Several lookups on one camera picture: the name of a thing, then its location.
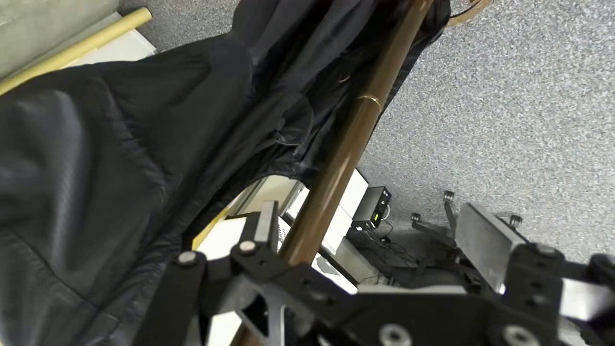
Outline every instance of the chair caster wheel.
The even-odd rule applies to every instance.
[[[522,222],[523,219],[519,215],[511,215],[508,224],[511,227],[517,228],[519,227],[519,225],[521,225]]]
[[[455,198],[455,193],[452,191],[444,191],[444,200],[446,202],[452,202],[453,198]]]

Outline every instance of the black jacket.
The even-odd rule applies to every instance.
[[[404,8],[244,0],[227,34],[2,96],[0,341],[129,345],[170,256],[242,189],[311,185]],[[389,100],[449,15],[436,1]]]

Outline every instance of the bronze metal pole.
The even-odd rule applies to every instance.
[[[331,149],[315,187],[307,196],[280,250],[280,256],[291,266],[314,260],[352,171],[359,163],[384,102],[432,3],[433,0],[413,1],[376,62],[365,92],[355,101],[340,141]],[[232,344],[257,346],[259,342],[242,326]]]

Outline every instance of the carpeted floor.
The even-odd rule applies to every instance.
[[[124,0],[147,6],[159,49],[228,30],[236,1]],[[615,252],[615,5],[496,1],[425,51],[360,163],[410,213],[443,223],[442,191],[523,216],[520,231],[570,259]]]

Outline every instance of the gold pole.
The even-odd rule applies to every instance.
[[[0,82],[0,95],[5,94],[9,90],[23,84],[27,80],[40,76],[42,74],[60,70],[73,61],[81,58],[83,55],[104,46],[114,39],[122,36],[128,31],[147,23],[152,18],[151,13],[145,7],[142,7],[124,17],[117,22],[107,26],[90,37],[79,41],[69,48],[53,55],[49,59],[41,62],[38,65],[8,77]]]
[[[393,83],[433,0],[414,0],[376,62],[365,92],[357,98],[340,141],[331,149],[320,175],[280,250],[291,266],[311,263],[322,243],[352,171],[359,163]],[[259,345],[244,326],[232,345]]]

